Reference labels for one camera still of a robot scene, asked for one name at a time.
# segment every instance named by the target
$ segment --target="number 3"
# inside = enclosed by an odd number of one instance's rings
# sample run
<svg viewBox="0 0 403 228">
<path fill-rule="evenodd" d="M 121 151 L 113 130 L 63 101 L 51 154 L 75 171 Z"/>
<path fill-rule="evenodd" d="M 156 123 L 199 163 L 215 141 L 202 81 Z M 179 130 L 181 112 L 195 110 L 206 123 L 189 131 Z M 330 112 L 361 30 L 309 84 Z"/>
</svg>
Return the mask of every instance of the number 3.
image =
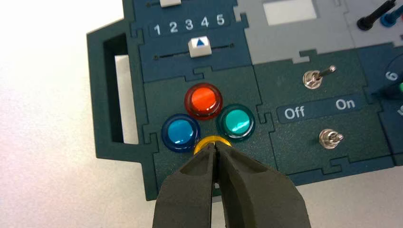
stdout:
<svg viewBox="0 0 403 228">
<path fill-rule="evenodd" d="M 187 19 L 187 20 L 185 21 L 185 23 L 186 23 L 186 29 L 187 29 L 187 30 L 192 30 L 192 29 L 193 29 L 192 20 Z"/>
<path fill-rule="evenodd" d="M 217 15 L 217 24 L 223 25 L 225 23 L 224 16 L 222 14 Z"/>
</svg>

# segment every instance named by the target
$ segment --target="white surface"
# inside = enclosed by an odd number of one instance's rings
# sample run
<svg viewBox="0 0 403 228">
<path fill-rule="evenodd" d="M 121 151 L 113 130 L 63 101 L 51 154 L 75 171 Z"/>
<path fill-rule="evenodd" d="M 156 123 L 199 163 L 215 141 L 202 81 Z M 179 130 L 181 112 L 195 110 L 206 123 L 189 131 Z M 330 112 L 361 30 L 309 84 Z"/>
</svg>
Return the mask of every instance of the white surface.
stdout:
<svg viewBox="0 0 403 228">
<path fill-rule="evenodd" d="M 181 0 L 160 0 L 161 7 L 176 6 L 180 5 L 181 3 Z"/>
<path fill-rule="evenodd" d="M 197 43 L 201 40 L 203 42 L 203 46 L 197 46 Z M 189 43 L 189 53 L 190 57 L 195 58 L 195 57 L 200 57 L 200 56 L 207 56 L 211 55 L 211 46 L 210 46 L 210 41 L 209 39 L 204 36 L 204 37 L 196 37 L 192 38 Z"/>
<path fill-rule="evenodd" d="M 151 227 L 141 166 L 95 158 L 86 33 L 122 12 L 112 0 L 0 3 L 1 228 Z M 401 228 L 402 174 L 298 189 L 313 228 Z M 212 221 L 224 228 L 221 203 Z"/>
<path fill-rule="evenodd" d="M 316 19 L 312 0 L 277 0 L 263 4 L 269 25 Z"/>
<path fill-rule="evenodd" d="M 123 142 L 126 144 L 138 144 L 129 56 L 116 56 L 115 65 L 119 93 L 120 117 L 122 119 Z"/>
</svg>

